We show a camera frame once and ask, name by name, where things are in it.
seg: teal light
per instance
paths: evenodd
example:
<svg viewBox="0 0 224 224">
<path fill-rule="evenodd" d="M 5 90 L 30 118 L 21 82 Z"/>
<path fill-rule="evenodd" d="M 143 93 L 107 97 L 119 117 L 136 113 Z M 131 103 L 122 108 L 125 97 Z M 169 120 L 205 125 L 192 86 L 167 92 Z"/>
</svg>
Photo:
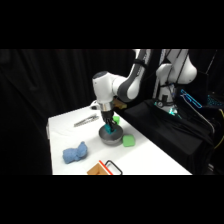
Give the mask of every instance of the teal light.
<svg viewBox="0 0 224 224">
<path fill-rule="evenodd" d="M 175 116 L 175 113 L 173 112 L 173 109 L 172 108 L 170 109 L 169 114 L 172 114 L 173 116 Z"/>
</svg>

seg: table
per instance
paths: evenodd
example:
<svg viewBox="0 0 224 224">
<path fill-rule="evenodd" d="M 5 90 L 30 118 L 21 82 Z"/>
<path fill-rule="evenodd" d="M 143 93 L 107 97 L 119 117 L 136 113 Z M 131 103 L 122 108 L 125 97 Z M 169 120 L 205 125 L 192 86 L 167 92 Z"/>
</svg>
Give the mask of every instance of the table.
<svg viewBox="0 0 224 224">
<path fill-rule="evenodd" d="M 75 123 L 93 113 L 97 113 L 100 119 L 78 128 L 73 127 Z M 104 144 L 98 135 L 103 125 L 105 123 L 100 111 L 93 112 L 88 107 L 49 118 L 53 175 L 87 175 L 87 171 L 99 160 L 104 164 L 108 160 L 113 161 L 124 175 L 191 175 L 122 118 L 120 126 L 124 134 L 134 135 L 136 145 L 125 148 L 122 144 L 115 146 Z M 88 147 L 86 159 L 65 164 L 62 158 L 63 150 L 77 148 L 82 141 Z"/>
<path fill-rule="evenodd" d="M 179 105 L 179 112 L 182 119 L 158 109 L 152 100 L 146 100 L 126 110 L 123 116 L 189 172 L 204 175 L 214 152 L 211 131 L 197 122 L 200 118 L 193 119 L 195 112 L 188 105 L 184 108 Z"/>
</svg>

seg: teal object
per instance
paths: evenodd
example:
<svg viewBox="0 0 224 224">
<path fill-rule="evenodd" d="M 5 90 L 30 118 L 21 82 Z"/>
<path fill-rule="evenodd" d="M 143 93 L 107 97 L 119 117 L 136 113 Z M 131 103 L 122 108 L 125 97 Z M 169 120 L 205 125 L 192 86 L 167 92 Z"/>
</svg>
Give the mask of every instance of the teal object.
<svg viewBox="0 0 224 224">
<path fill-rule="evenodd" d="M 108 124 L 105 125 L 105 129 L 106 129 L 106 131 L 107 131 L 107 133 L 108 133 L 109 135 L 111 135 L 111 134 L 113 134 L 114 132 L 116 132 L 116 130 L 114 130 L 114 131 L 112 132 L 112 131 L 111 131 L 111 128 L 110 128 L 110 126 L 109 126 Z"/>
</svg>

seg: blue toy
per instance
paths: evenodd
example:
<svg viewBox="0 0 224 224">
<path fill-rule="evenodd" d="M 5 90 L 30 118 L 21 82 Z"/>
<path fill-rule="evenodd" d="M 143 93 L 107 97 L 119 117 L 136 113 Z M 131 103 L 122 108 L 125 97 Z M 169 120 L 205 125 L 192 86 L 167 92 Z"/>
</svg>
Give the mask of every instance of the blue toy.
<svg viewBox="0 0 224 224">
<path fill-rule="evenodd" d="M 85 145 L 85 142 L 81 142 L 79 147 L 77 149 L 66 149 L 63 151 L 63 159 L 66 164 L 69 164 L 74 161 L 80 161 L 82 158 L 84 158 L 87 155 L 87 146 Z"/>
</svg>

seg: white table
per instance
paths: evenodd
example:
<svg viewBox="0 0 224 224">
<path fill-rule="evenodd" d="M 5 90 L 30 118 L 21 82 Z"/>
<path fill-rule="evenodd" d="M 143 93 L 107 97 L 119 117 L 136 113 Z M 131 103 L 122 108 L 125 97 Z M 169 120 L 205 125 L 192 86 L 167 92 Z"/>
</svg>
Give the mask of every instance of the white table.
<svg viewBox="0 0 224 224">
<path fill-rule="evenodd" d="M 75 123 L 94 113 L 100 116 L 99 120 L 74 128 Z M 103 125 L 105 123 L 100 111 L 92 111 L 88 107 L 49 118 L 53 175 L 87 175 L 87 171 L 99 160 L 104 164 L 112 160 L 124 175 L 191 175 L 123 118 L 120 126 L 125 135 L 134 135 L 136 145 L 125 148 L 122 144 L 104 144 L 98 135 Z M 65 164 L 63 150 L 77 148 L 82 141 L 88 147 L 88 156 L 79 162 Z M 112 173 L 119 174 L 113 167 L 110 166 L 109 169 Z"/>
</svg>

